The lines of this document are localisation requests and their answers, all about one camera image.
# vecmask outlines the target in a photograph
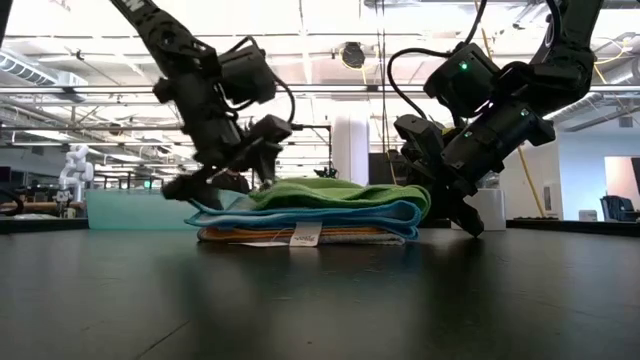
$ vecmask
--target stack of towels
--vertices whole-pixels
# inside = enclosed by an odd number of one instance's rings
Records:
[[[249,195],[220,191],[223,210],[195,204],[186,220],[202,241],[288,242],[296,224],[321,223],[318,244],[403,244],[418,238],[429,193],[418,186],[360,186],[327,178],[278,181]]]

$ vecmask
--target ceiling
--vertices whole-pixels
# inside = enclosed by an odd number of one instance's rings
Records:
[[[388,1],[384,14],[379,3],[377,11],[373,1],[361,0],[156,0],[158,6],[171,13],[187,26],[200,40],[224,51],[245,35],[252,35],[266,50],[267,61],[273,70],[289,84],[379,84],[380,54],[385,59],[400,49],[426,47],[447,51],[466,37],[475,16],[473,1]],[[521,30],[514,29],[529,1],[490,1],[482,26],[489,38],[494,61],[503,66],[511,61],[528,61],[539,47],[545,32],[547,14],[542,9],[536,16],[524,17]],[[607,2],[601,12],[592,39],[601,70],[609,74],[640,51],[640,9],[635,1]],[[482,44],[481,32],[475,41]],[[345,67],[340,51],[345,42],[360,42],[367,55],[365,71]],[[3,50],[24,55],[33,64],[47,71],[67,71],[86,81],[87,85],[151,85],[161,72],[149,56],[133,27],[119,14],[108,0],[19,0],[7,28]],[[425,56],[406,56],[394,64],[394,77],[399,84],[423,84],[441,64],[441,59]],[[3,86],[25,86],[25,81],[0,73]],[[625,84],[635,84],[627,79]],[[147,132],[125,132],[120,137],[104,133],[102,141],[136,142],[153,138],[163,142],[188,142],[179,131],[152,131],[154,126],[178,126],[179,118],[172,106],[160,106],[149,95],[123,95],[117,92],[111,98],[87,97],[87,102],[104,103],[118,99],[122,103],[145,102],[144,106],[77,106],[75,116],[70,106],[50,106],[59,99],[50,96],[14,96],[14,100],[28,102],[56,118],[78,121],[83,126],[119,123],[124,126],[148,126]],[[448,110],[435,100],[420,98],[417,104],[435,120],[449,125]],[[591,109],[582,109],[576,116],[558,125],[560,131],[576,124],[616,111],[617,100],[609,97],[595,103]],[[303,124],[330,124],[343,109],[360,109],[368,117],[371,143],[381,147],[378,129],[382,127],[383,101],[379,94],[360,93],[349,99],[337,96],[318,96],[308,93],[298,97],[296,122]],[[267,113],[288,116],[290,104],[284,94],[261,106],[254,105],[243,111],[240,122],[257,121]],[[387,117],[411,113],[402,100],[389,94],[386,99]],[[617,121],[594,125],[582,131],[637,131],[619,128]],[[399,143],[390,126],[390,140]],[[328,154],[323,141],[327,137],[318,131],[297,132],[291,141],[300,146],[287,146],[283,159],[291,164],[279,169],[283,176],[311,175],[314,168],[326,161],[317,159]],[[41,138],[41,141],[52,139]],[[155,162],[168,161],[157,157],[157,151],[140,150],[130,146],[124,150]],[[188,161],[192,151],[188,147],[172,147],[177,162]]]

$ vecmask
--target table surface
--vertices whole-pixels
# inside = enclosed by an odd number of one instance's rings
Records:
[[[530,230],[318,249],[0,236],[0,358],[637,359],[639,278],[638,239]]]

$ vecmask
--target ceiling light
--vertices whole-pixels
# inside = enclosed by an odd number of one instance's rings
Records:
[[[136,169],[134,168],[110,168],[110,167],[96,167],[95,169],[96,171],[99,171],[99,174],[96,174],[96,176],[122,176],[123,173],[128,173],[128,172],[135,172]]]
[[[120,130],[119,128],[122,127],[122,125],[117,124],[117,123],[111,123],[109,124],[107,127],[109,128],[113,128],[114,130],[109,131],[109,134],[113,135],[113,136],[121,136],[123,134],[123,131]]]
[[[173,145],[171,142],[135,142],[135,143],[125,143],[125,146],[169,146]]]
[[[111,86],[88,86],[86,88],[75,87],[77,93],[80,94],[149,94],[153,93],[153,88],[151,86],[127,86],[126,90],[123,92],[123,88],[121,87],[111,87]]]
[[[94,154],[94,155],[104,155],[104,154],[103,154],[103,153],[101,153],[100,151],[95,150],[95,149],[92,149],[92,148],[89,148],[89,152],[90,152],[91,154]]]
[[[187,163],[187,164],[144,164],[144,167],[148,168],[174,168],[176,166],[184,166],[184,167],[198,167],[197,163]]]
[[[186,147],[186,146],[173,146],[171,148],[171,152],[178,156],[191,158],[193,154],[195,154],[196,150],[194,148]]]
[[[172,168],[172,169],[162,169],[163,173],[166,174],[173,174],[173,175],[178,175],[178,174],[182,174],[183,171],[177,168]]]
[[[13,146],[62,146],[60,143],[52,143],[52,142],[11,142],[9,145]]]
[[[398,89],[400,89],[400,91],[402,91],[403,93],[417,93],[417,94],[421,94],[424,93],[424,89],[422,87],[422,85],[399,85]],[[393,87],[391,87],[390,85],[387,85],[384,87],[384,90],[389,92],[395,92],[395,90],[393,90]]]
[[[342,63],[350,69],[361,69],[366,56],[358,42],[348,42],[342,49]]]
[[[109,155],[109,157],[112,157],[120,161],[126,161],[126,162],[144,161],[144,159],[138,156],[133,156],[133,155]]]
[[[119,146],[118,143],[69,143],[69,145],[87,145],[87,146]]]
[[[290,88],[293,92],[352,92],[365,91],[367,89],[364,85],[292,85]]]
[[[31,134],[31,135],[36,135],[36,136],[40,136],[40,137],[44,137],[47,139],[51,139],[51,140],[69,140],[71,139],[70,136],[59,133],[57,131],[49,131],[49,130],[28,130],[25,131],[25,133],[27,134]]]

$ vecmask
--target ceiling pipe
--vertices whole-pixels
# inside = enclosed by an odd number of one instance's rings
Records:
[[[30,106],[30,105],[15,101],[15,100],[7,98],[5,96],[0,96],[0,103],[1,103],[0,105],[5,105],[5,109],[8,107],[10,109],[8,111],[11,111],[12,107],[14,108],[13,109],[14,116],[13,117],[5,116],[5,118],[4,118],[5,121],[17,122],[19,124],[22,123],[22,124],[24,124],[26,126],[33,126],[33,128],[31,130],[33,130],[34,128],[42,128],[42,130],[54,131],[50,127],[46,127],[45,128],[43,126],[44,122],[46,122],[46,121],[54,121],[54,122],[57,122],[58,124],[66,124],[66,125],[71,125],[71,126],[75,125],[73,123],[73,121],[71,121],[69,119],[65,119],[63,117],[56,116],[54,114],[50,114],[50,113],[44,112],[44,111],[42,111],[40,109],[37,109],[37,108],[35,108],[33,106]],[[33,117],[34,119],[37,119],[39,124],[38,123],[34,123],[33,120],[31,120],[29,118],[26,118],[25,115],[27,115],[29,117]],[[74,138],[79,139],[79,141],[84,141],[84,142],[96,142],[96,140],[98,140],[99,142],[110,142],[110,140],[108,138],[106,138],[104,135],[96,133],[96,132],[92,132],[92,131],[85,131],[83,133],[73,132],[72,136]],[[122,152],[127,154],[127,155],[135,155],[135,156],[137,156],[137,153],[132,153],[132,152],[130,152],[130,151],[124,149],[124,148],[122,149]],[[145,157],[147,157],[149,160],[154,160],[153,154],[150,154],[149,152],[145,152]]]
[[[456,1],[455,5],[468,5],[473,4],[474,0],[460,0]],[[521,6],[531,4],[531,3],[540,3],[544,2],[544,0],[492,0],[492,3],[500,4],[503,3],[505,5],[516,5],[520,4]],[[447,4],[442,0],[364,0],[364,6],[369,9],[375,9],[381,7],[382,3],[384,3],[385,8],[388,9],[415,9],[416,7],[425,6],[428,4]],[[603,9],[636,9],[640,7],[637,0],[605,0],[602,6]]]
[[[91,131],[91,132],[112,132],[112,131],[180,131],[176,126],[123,126],[123,127],[106,127],[106,126],[3,126],[2,131],[29,131],[29,130],[49,130],[49,131]]]
[[[627,61],[622,65],[616,66],[615,68],[604,73],[603,76],[605,79],[607,79],[607,85],[621,85],[624,83],[629,83],[632,79],[640,81],[638,59],[639,57],[635,57],[632,60]],[[578,100],[577,102],[545,116],[545,119],[552,120],[556,124],[571,120],[575,112],[588,106],[596,107],[596,103],[603,99],[604,96],[601,93],[589,92],[585,97]]]
[[[398,84],[398,87],[405,93],[411,95],[424,94],[422,84]],[[350,94],[364,94],[364,93],[376,93],[381,92],[382,87],[379,84],[289,84],[291,92],[294,94],[318,94],[318,93],[350,93]],[[393,89],[391,86],[386,86],[385,90],[393,95]],[[153,96],[153,88],[151,86],[78,86],[73,88],[59,87],[59,86],[44,86],[44,87],[3,87],[0,86],[0,94],[3,95],[55,95],[65,91],[72,91],[77,94],[87,95],[150,95]],[[627,92],[640,92],[640,85],[592,85],[592,92],[604,92],[604,93],[627,93]],[[284,93],[285,90],[277,86],[276,92]],[[74,106],[74,104],[61,103],[60,106]]]
[[[151,55],[144,54],[124,54],[126,57],[126,61],[123,60],[119,56],[111,55],[111,54],[84,54],[84,59],[92,62],[103,62],[103,63],[113,63],[113,64],[124,64],[124,65],[153,65],[155,64],[155,60]],[[368,53],[367,57],[374,57],[373,53]],[[495,59],[503,60],[503,61],[527,61],[531,59],[533,54],[498,54],[494,55]],[[37,60],[41,63],[49,63],[49,62],[64,62],[64,61],[77,61],[78,59],[72,55],[36,55],[32,56],[34,60]],[[423,61],[433,59],[442,61],[439,58],[431,58],[421,54],[407,54],[400,58],[399,60],[405,59],[421,59]],[[330,60],[333,59],[332,53],[330,51],[323,52],[310,52],[309,60],[310,61],[320,61],[320,60]],[[301,63],[304,59],[302,55],[298,54],[267,54],[266,57],[267,63],[272,66],[283,66],[290,64],[298,64]]]
[[[44,67],[28,57],[10,50],[0,51],[0,71],[36,86],[79,86],[88,84],[74,73]],[[76,94],[59,94],[56,96],[75,103],[84,101],[82,97]]]
[[[640,110],[640,106],[632,108],[632,109],[629,109],[629,108],[625,107],[624,109],[617,110],[615,112],[612,112],[610,114],[601,116],[599,118],[586,121],[586,122],[581,123],[581,124],[576,125],[576,126],[572,126],[570,128],[565,129],[564,131],[565,132],[578,132],[580,130],[588,129],[588,128],[594,127],[596,125],[600,125],[600,124],[606,123],[608,121],[615,120],[615,119],[617,119],[617,118],[619,118],[621,116],[624,116],[624,115],[629,115],[629,114],[636,113],[639,110]]]

